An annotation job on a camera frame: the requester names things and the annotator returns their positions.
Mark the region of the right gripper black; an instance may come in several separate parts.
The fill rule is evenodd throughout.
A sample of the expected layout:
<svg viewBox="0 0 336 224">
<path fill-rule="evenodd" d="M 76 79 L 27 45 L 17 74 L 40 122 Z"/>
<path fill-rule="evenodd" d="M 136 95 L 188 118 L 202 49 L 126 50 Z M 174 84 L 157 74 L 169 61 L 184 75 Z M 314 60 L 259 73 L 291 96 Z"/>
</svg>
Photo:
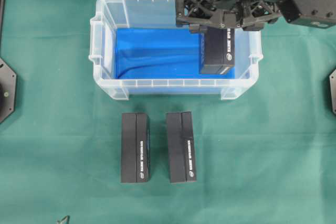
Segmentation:
<svg viewBox="0 0 336 224">
<path fill-rule="evenodd" d="M 177 27 L 188 25 L 191 33 L 208 28 L 260 31 L 281 17 L 276 3 L 267 0 L 175 0 Z"/>
</svg>

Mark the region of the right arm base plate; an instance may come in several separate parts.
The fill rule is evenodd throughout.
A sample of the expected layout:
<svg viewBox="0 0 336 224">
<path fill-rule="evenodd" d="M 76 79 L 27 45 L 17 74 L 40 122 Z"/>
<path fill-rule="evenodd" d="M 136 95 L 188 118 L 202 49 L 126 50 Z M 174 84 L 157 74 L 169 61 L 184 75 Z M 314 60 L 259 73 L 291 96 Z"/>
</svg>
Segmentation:
<svg viewBox="0 0 336 224">
<path fill-rule="evenodd" d="M 336 115 L 336 69 L 329 75 L 332 112 Z"/>
</svg>

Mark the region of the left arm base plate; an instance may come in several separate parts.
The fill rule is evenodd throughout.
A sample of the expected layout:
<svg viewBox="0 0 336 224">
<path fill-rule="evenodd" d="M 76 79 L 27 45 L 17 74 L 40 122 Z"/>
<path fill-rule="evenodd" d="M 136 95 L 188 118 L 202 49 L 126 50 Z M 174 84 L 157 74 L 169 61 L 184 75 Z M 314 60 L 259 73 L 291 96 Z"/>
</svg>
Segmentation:
<svg viewBox="0 0 336 224">
<path fill-rule="evenodd" d="M 15 111 L 17 75 L 13 69 L 1 59 L 1 123 Z"/>
</svg>

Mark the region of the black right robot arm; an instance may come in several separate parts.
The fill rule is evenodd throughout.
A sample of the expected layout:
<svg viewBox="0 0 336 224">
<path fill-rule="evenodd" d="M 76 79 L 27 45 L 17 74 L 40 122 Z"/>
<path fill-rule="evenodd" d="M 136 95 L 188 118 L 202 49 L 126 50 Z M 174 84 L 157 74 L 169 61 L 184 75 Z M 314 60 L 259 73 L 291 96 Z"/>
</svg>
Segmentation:
<svg viewBox="0 0 336 224">
<path fill-rule="evenodd" d="M 335 26 L 335 0 L 175 0 L 176 26 L 190 32 L 209 27 L 260 31 L 280 17 L 287 23 L 327 29 Z"/>
</svg>

